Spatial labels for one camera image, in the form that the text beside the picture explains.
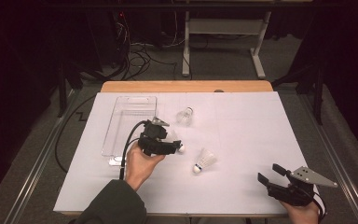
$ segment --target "white shuttlecock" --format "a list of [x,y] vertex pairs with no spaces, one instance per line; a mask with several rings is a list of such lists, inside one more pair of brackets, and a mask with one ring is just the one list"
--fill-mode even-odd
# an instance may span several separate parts
[[197,163],[193,167],[194,173],[199,173],[203,168],[214,164],[217,161],[216,156],[208,149],[203,148]]
[[[172,130],[170,133],[167,134],[167,137],[163,140],[164,142],[174,142],[174,141],[178,141],[178,135],[176,134],[175,130]],[[185,152],[185,146],[183,146],[181,144],[181,146],[177,149],[178,152]]]
[[185,124],[186,126],[188,126],[191,124],[192,117],[193,117],[193,109],[188,107],[176,115],[176,121],[178,123]]

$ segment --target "transparent plastic container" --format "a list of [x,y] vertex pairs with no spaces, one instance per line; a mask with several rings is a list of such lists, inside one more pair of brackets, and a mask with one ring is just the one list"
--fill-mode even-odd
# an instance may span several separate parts
[[[120,165],[131,130],[142,120],[152,120],[156,116],[156,109],[155,96],[120,96],[116,99],[102,150],[102,155],[109,159],[110,165]],[[144,126],[139,126],[131,140],[139,138],[143,130]]]

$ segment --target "table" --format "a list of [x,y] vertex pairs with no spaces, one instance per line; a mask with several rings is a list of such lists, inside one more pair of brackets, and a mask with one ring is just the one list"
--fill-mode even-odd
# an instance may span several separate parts
[[[225,92],[203,92],[216,89]],[[172,125],[187,147],[183,154],[167,156],[138,190],[149,216],[286,216],[257,182],[257,173],[285,185],[288,181],[272,171],[272,163],[293,170],[307,164],[278,93],[262,80],[106,82],[54,211],[78,215],[105,184],[118,178],[118,167],[108,165],[101,148],[112,102],[121,95],[157,96],[160,118]],[[194,108],[196,117],[190,127],[180,127],[170,118],[186,105]],[[215,152],[218,162],[194,175],[191,169],[202,147]]]
[[[244,2],[272,2],[272,0],[240,0]],[[184,77],[190,75],[190,34],[208,35],[257,35],[255,48],[250,49],[255,71],[260,79],[265,79],[263,66],[258,53],[263,43],[264,35],[269,25],[270,11],[267,11],[261,20],[223,20],[223,19],[190,19],[190,13],[186,12],[185,21],[185,47],[183,51],[182,74]]]

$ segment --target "hand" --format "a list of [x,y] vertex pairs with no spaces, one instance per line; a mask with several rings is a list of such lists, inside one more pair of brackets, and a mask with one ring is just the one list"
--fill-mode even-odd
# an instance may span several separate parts
[[136,191],[153,173],[156,165],[164,160],[164,155],[149,157],[143,153],[138,142],[133,143],[127,153],[126,182]]
[[281,202],[294,224],[318,224],[319,208],[312,202],[307,206],[292,206]]

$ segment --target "black sleeve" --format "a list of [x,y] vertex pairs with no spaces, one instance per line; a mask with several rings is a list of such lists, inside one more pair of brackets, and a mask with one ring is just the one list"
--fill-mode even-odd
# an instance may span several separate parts
[[123,180],[112,180],[89,204],[76,224],[142,224],[145,218],[145,204],[135,190]]

